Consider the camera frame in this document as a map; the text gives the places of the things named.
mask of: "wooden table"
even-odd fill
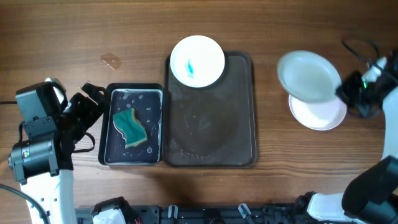
[[[25,86],[58,78],[70,98],[87,80],[164,83],[164,60],[189,35],[206,35],[224,50],[247,52],[254,64],[259,156],[250,169],[108,167],[93,152],[73,155],[76,208],[118,196],[133,205],[237,205],[293,202],[308,191],[342,192],[381,157],[384,116],[347,116],[331,131],[313,131],[290,113],[276,72],[278,59],[310,50],[344,78],[363,65],[340,44],[347,34],[378,41],[381,53],[398,46],[398,1],[140,1],[31,4],[0,7],[0,100]],[[38,0],[37,3],[53,2]],[[100,56],[121,59],[112,70]],[[22,116],[0,106],[0,182],[19,188],[7,157]],[[100,138],[99,120],[89,132]],[[88,146],[84,140],[78,147]],[[0,223],[30,223],[21,198],[0,191]]]

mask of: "tray rim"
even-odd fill
[[[211,165],[176,165],[167,160],[167,150],[162,150],[162,160],[165,164],[174,168],[185,168],[185,169],[242,169],[242,168],[250,168],[257,161],[258,156],[258,144],[257,144],[257,134],[256,134],[256,110],[254,109],[254,94],[253,94],[253,64],[250,57],[242,52],[242,51],[223,51],[225,57],[229,56],[238,56],[242,57],[246,62],[246,70],[247,70],[247,78],[248,78],[248,94],[249,94],[249,124],[250,124],[250,137],[251,137],[251,146],[252,146],[252,158],[245,164],[231,164],[231,165],[222,165],[222,164],[211,164]],[[164,92],[163,92],[163,111],[162,117],[169,117],[169,64],[170,64],[170,56],[169,55],[165,60],[165,78],[164,78]],[[168,134],[169,134],[169,119],[162,119],[162,149],[167,149],[168,145]]]
[[[160,118],[162,120],[162,125],[160,127],[160,141],[159,144],[159,159],[155,163],[128,163],[123,162],[123,164],[107,164],[105,162],[105,147],[106,147],[106,137],[108,135],[108,123],[109,123],[109,110],[106,110],[103,114],[102,126],[101,126],[101,136],[99,139],[98,145],[98,161],[101,165],[104,166],[154,166],[158,164],[162,160],[162,148],[163,148],[163,110],[164,110],[164,88],[160,83],[111,83],[106,87],[106,90],[110,91],[111,93],[113,90],[120,89],[120,88],[129,88],[129,89],[158,89],[162,92],[162,112]]]

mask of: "tray with sponge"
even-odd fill
[[[157,83],[112,83],[98,160],[102,165],[155,165],[162,143],[163,88]]]

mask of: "black tray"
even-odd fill
[[[239,168],[257,158],[251,59],[225,52],[220,78],[190,88],[165,62],[163,160],[172,167]]]
[[[157,83],[112,83],[106,89],[111,92],[112,102],[103,116],[99,162],[102,165],[158,163],[162,146],[162,86]],[[126,149],[122,134],[113,126],[112,115],[129,108],[136,110],[136,118],[145,128],[148,140]]]

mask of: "brown wood surface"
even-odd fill
[[[206,35],[224,50],[247,52],[254,64],[259,155],[250,169],[108,167],[93,152],[73,155],[76,208],[118,196],[133,205],[237,205],[292,202],[308,191],[336,193],[381,157],[384,115],[347,116],[331,131],[313,131],[290,113],[277,79],[278,59],[310,50],[330,60],[344,78],[363,66],[340,40],[359,34],[382,54],[398,46],[398,1],[0,1],[0,100],[25,86],[58,78],[70,98],[87,80],[164,83],[164,60],[189,35]],[[115,54],[112,70],[101,55]],[[19,188],[7,157],[22,116],[0,106],[0,182]],[[89,132],[100,138],[99,120]],[[88,146],[86,139],[79,144]],[[0,223],[30,223],[25,201],[0,191]]]

